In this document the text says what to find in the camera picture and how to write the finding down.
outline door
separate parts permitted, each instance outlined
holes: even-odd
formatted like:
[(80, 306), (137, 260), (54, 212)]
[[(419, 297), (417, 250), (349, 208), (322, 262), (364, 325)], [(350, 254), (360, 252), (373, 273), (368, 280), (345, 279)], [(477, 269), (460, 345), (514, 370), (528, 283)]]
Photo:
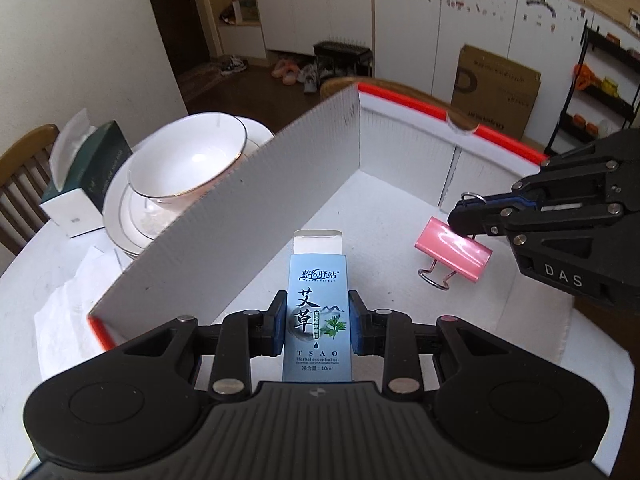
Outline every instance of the door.
[(209, 61), (195, 0), (150, 0), (175, 75)]
[(371, 0), (327, 0), (330, 39), (372, 47)]
[(329, 3), (327, 0), (291, 0), (294, 9), (297, 49), (313, 55), (314, 45), (329, 39)]
[(498, 56), (509, 51), (516, 0), (442, 0), (432, 94), (451, 101), (460, 49), (469, 44)]
[(540, 72), (538, 97), (524, 134), (543, 146), (564, 107), (584, 25), (592, 19), (593, 11), (573, 0), (518, 0), (508, 58)]
[(295, 52), (296, 29), (290, 0), (257, 0), (264, 46), (268, 50)]
[(431, 93), (440, 0), (375, 0), (376, 77)]

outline pink binder clip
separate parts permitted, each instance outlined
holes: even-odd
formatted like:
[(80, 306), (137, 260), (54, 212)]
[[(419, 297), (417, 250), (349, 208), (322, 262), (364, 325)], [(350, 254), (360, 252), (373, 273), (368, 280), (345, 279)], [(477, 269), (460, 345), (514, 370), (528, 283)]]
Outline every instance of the pink binder clip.
[[(471, 238), (458, 236), (447, 224), (434, 217), (431, 217), (427, 227), (422, 231), (415, 248), (433, 258), (431, 267), (420, 269), (418, 275), (440, 290), (449, 290), (447, 282), (455, 273), (462, 274), (474, 283), (477, 282), (493, 252)], [(452, 269), (442, 283), (435, 282), (428, 276), (437, 262), (442, 262)]]

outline tissue box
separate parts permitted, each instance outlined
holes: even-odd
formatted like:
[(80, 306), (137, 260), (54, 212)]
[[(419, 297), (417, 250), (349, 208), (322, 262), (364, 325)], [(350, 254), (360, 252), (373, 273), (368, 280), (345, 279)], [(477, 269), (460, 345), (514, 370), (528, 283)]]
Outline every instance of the tissue box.
[(62, 191), (51, 181), (40, 207), (69, 237), (103, 227), (104, 196), (129, 155), (131, 148), (117, 123), (103, 124), (78, 150)]
[(282, 380), (351, 381), (349, 322), (342, 233), (297, 231), (289, 264)]

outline bowl rim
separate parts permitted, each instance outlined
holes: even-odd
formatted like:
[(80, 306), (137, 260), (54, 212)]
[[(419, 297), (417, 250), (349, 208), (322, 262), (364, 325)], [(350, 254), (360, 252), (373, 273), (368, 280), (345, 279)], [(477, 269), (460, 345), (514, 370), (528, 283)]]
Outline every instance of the bowl rim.
[(130, 185), (131, 189), (135, 192), (138, 193), (139, 195), (142, 195), (145, 198), (149, 198), (152, 200), (160, 200), (160, 199), (167, 199), (167, 198), (177, 198), (179, 196), (183, 196), (186, 195), (192, 191), (195, 191), (198, 188), (201, 188), (202, 186), (206, 186), (207, 184), (209, 184), (212, 180), (215, 180), (217, 177), (220, 176), (220, 174), (224, 173), (226, 170), (228, 170), (232, 165), (234, 165), (236, 163), (236, 160), (238, 160), (238, 158), (240, 158), (240, 156), (242, 155), (242, 152), (244, 152), (244, 148), (246, 146), (246, 142), (248, 139), (248, 134), (247, 134), (247, 130), (246, 130), (246, 126), (244, 126), (244, 123), (238, 119), (235, 115), (231, 115), (231, 114), (225, 114), (224, 112), (201, 112), (199, 114), (193, 114), (193, 115), (187, 115), (184, 117), (181, 117), (180, 119), (177, 119), (175, 121), (171, 121), (170, 123), (165, 124), (164, 126), (162, 126), (161, 128), (158, 128), (156, 131), (154, 131), (149, 137), (155, 135), (156, 133), (164, 130), (165, 128), (171, 126), (172, 124), (176, 124), (176, 123), (181, 123), (183, 121), (189, 121), (192, 118), (196, 118), (196, 117), (202, 117), (202, 116), (206, 116), (206, 115), (225, 115), (228, 117), (233, 117), (236, 121), (238, 121), (240, 123), (240, 125), (242, 126), (242, 129), (244, 130), (244, 142), (242, 143), (242, 146), (240, 148), (240, 150), (234, 155), (234, 158), (229, 162), (229, 164), (227, 164), (222, 170), (220, 170), (220, 172), (214, 176), (212, 176), (211, 178), (205, 180), (204, 182), (201, 182), (200, 184), (198, 184), (197, 186), (191, 187), (191, 189), (187, 189), (178, 193), (173, 193), (173, 194), (168, 194), (168, 195), (149, 195), (149, 194), (145, 194), (145, 193), (140, 193), (131, 183), (131, 170), (133, 168), (133, 165), (135, 163), (136, 160), (136, 156), (139, 155), (141, 152), (144, 151), (144, 148), (134, 152), (131, 155), (131, 163), (129, 165), (129, 171), (127, 171), (127, 182)]

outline black shelf rack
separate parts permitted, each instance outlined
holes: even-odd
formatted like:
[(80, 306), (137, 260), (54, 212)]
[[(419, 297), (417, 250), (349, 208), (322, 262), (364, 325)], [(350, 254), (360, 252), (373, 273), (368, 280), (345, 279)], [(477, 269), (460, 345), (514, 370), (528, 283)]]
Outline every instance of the black shelf rack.
[[(632, 56), (618, 44), (609, 41), (598, 31), (585, 26), (581, 41), (582, 51), (580, 52), (580, 59), (578, 60), (579, 65), (582, 65), (584, 63), (584, 57), (587, 54), (587, 49), (591, 45), (593, 48), (600, 49), (609, 56), (617, 59), (620, 63), (624, 64), (640, 75), (640, 60)], [(553, 145), (554, 140), (556, 140), (556, 135), (558, 134), (559, 130), (564, 131), (579, 142), (591, 142), (592, 140), (594, 140), (594, 137), (590, 136), (590, 134), (588, 134), (586, 131), (576, 126), (572, 120), (572, 117), (566, 112), (567, 108), (569, 107), (569, 103), (574, 96), (576, 79), (577, 76), (574, 77), (574, 82), (571, 85), (569, 93), (566, 97), (562, 112), (560, 112), (558, 124), (556, 124), (556, 128), (554, 129), (554, 132), (551, 135), (548, 144), (546, 145), (545, 153), (547, 155), (556, 155), (556, 152), (551, 148), (551, 146)], [(620, 97), (613, 97), (594, 85), (587, 86), (587, 88), (581, 90), (581, 92), (582, 94), (586, 94), (589, 97), (600, 102), (601, 104), (605, 105), (607, 108), (622, 117), (624, 119), (624, 122), (622, 124), (623, 128), (627, 123), (631, 124), (636, 119), (640, 103), (636, 106), (636, 108), (634, 108), (633, 105), (627, 103), (624, 99), (621, 99)], [(636, 88), (636, 95), (634, 96), (633, 102), (635, 102), (638, 98), (639, 92), (640, 84)]]

